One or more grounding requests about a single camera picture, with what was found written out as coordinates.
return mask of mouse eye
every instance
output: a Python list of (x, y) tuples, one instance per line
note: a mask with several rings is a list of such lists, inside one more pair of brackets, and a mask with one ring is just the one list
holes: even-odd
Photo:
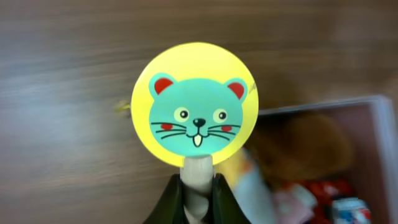
[(222, 123), (222, 122), (226, 121), (226, 117), (227, 117), (227, 114), (224, 109), (217, 109), (213, 113), (213, 119), (217, 123)]
[(174, 111), (174, 119), (178, 122), (186, 122), (189, 118), (189, 111), (184, 107), (179, 107)]

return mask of white stick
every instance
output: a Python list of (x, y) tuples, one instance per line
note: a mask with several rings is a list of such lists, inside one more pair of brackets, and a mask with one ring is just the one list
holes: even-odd
[(204, 223), (209, 209), (209, 196), (214, 177), (213, 158), (186, 157), (180, 169), (184, 183), (184, 210), (190, 223)]

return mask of mouse tooth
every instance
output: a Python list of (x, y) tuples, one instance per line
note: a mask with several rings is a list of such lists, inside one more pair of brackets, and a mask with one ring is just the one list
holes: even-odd
[(203, 140), (203, 137), (200, 134), (197, 134), (196, 136), (193, 137), (193, 144), (196, 147), (199, 147), (201, 145), (202, 140)]

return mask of red inner ear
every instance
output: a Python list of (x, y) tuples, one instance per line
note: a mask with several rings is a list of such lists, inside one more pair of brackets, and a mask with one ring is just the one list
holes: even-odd
[(238, 99), (242, 98), (244, 93), (244, 87), (240, 83), (231, 83), (228, 85), (228, 88), (230, 88), (235, 93)]
[(160, 78), (155, 82), (155, 91), (159, 95), (163, 90), (169, 87), (173, 82), (168, 78)]

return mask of whisker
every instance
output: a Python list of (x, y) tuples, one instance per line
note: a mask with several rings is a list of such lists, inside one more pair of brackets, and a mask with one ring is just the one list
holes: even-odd
[(176, 125), (176, 126), (181, 127), (181, 128), (187, 128), (187, 127), (185, 127), (184, 125), (181, 125), (181, 124), (167, 123), (167, 122), (151, 122), (151, 124), (172, 124), (172, 125)]
[(229, 140), (229, 138), (224, 137), (224, 136), (220, 136), (219, 134), (211, 134), (211, 133), (209, 133), (209, 135), (211, 135), (211, 136), (217, 136), (217, 137), (220, 137), (220, 138)]
[(185, 131), (185, 129), (171, 129), (171, 130), (159, 130), (155, 131), (156, 133), (166, 132), (166, 131)]
[(174, 133), (174, 134), (168, 134), (168, 135), (166, 135), (166, 136), (163, 136), (163, 137), (161, 137), (160, 139), (165, 139), (165, 138), (168, 138), (168, 137), (171, 137), (171, 136), (180, 135), (180, 134), (185, 134), (185, 133)]
[(207, 131), (207, 132), (210, 132), (210, 133), (212, 133), (212, 132), (217, 132), (217, 133), (225, 133), (225, 134), (233, 134), (233, 135), (236, 135), (235, 133), (229, 133), (229, 132), (226, 132), (226, 131), (217, 131), (217, 130), (209, 130), (209, 131)]
[(240, 128), (240, 127), (241, 127), (240, 125), (235, 125), (235, 124), (223, 124), (223, 125), (211, 126), (211, 127), (209, 127), (208, 129), (211, 129), (211, 128), (218, 128), (218, 127), (224, 127), (224, 126), (231, 126), (231, 127), (236, 127), (236, 128)]

